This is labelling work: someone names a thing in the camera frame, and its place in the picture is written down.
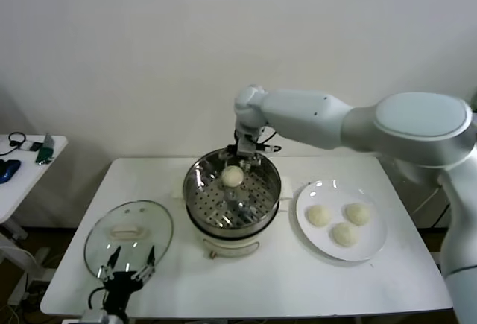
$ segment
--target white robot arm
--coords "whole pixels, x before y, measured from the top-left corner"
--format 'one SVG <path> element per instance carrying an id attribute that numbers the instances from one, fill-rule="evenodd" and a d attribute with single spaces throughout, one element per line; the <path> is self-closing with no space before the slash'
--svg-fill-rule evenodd
<path id="1" fill-rule="evenodd" d="M 441 250 L 442 274 L 461 323 L 477 318 L 477 148 L 470 107 L 433 93 L 401 93 L 353 108 L 315 91 L 249 86 L 235 99 L 237 153 L 252 156 L 265 126 L 322 149 L 377 151 L 415 182 L 442 185 L 452 223 Z"/>

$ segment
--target blue mouse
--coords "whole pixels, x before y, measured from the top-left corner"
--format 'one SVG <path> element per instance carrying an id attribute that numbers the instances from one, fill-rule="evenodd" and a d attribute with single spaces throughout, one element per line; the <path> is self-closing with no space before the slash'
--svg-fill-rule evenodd
<path id="1" fill-rule="evenodd" d="M 19 160 L 0 160 L 0 184 L 10 180 L 21 164 Z"/>

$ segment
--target bun dough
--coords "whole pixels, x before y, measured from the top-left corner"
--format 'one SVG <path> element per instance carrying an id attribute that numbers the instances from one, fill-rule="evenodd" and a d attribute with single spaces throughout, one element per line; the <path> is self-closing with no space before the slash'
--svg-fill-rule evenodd
<path id="1" fill-rule="evenodd" d="M 333 240 L 343 246 L 351 247 L 358 243 L 359 233 L 356 227 L 346 222 L 341 222 L 331 230 Z"/>
<path id="2" fill-rule="evenodd" d="M 344 213 L 351 223 L 356 226 L 363 226 L 371 219 L 369 208 L 363 203 L 351 203 L 346 206 Z"/>
<path id="3" fill-rule="evenodd" d="M 235 165 L 227 166 L 221 174 L 222 183 L 229 188 L 236 188 L 244 181 L 244 171 Z"/>
<path id="4" fill-rule="evenodd" d="M 326 226 L 331 221 L 331 212 L 327 207 L 322 205 L 314 205 L 308 207 L 306 211 L 308 221 L 316 227 Z"/>

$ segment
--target electronic device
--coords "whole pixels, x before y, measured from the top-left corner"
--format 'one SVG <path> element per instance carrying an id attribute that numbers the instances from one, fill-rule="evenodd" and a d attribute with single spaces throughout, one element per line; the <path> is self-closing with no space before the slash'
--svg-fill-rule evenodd
<path id="1" fill-rule="evenodd" d="M 21 164 L 19 160 L 0 160 L 0 184 L 9 181 Z"/>
<path id="2" fill-rule="evenodd" d="M 43 140 L 43 144 L 38 151 L 37 158 L 35 159 L 35 163 L 38 165 L 45 165 L 49 164 L 53 161 L 53 152 L 54 152 L 54 140 L 49 135 L 45 135 L 45 140 Z"/>
<path id="3" fill-rule="evenodd" d="M 41 142 L 32 142 L 30 140 L 24 140 L 19 142 L 17 140 L 10 141 L 11 147 L 16 147 L 18 150 L 33 151 L 36 152 L 42 147 L 43 143 Z"/>

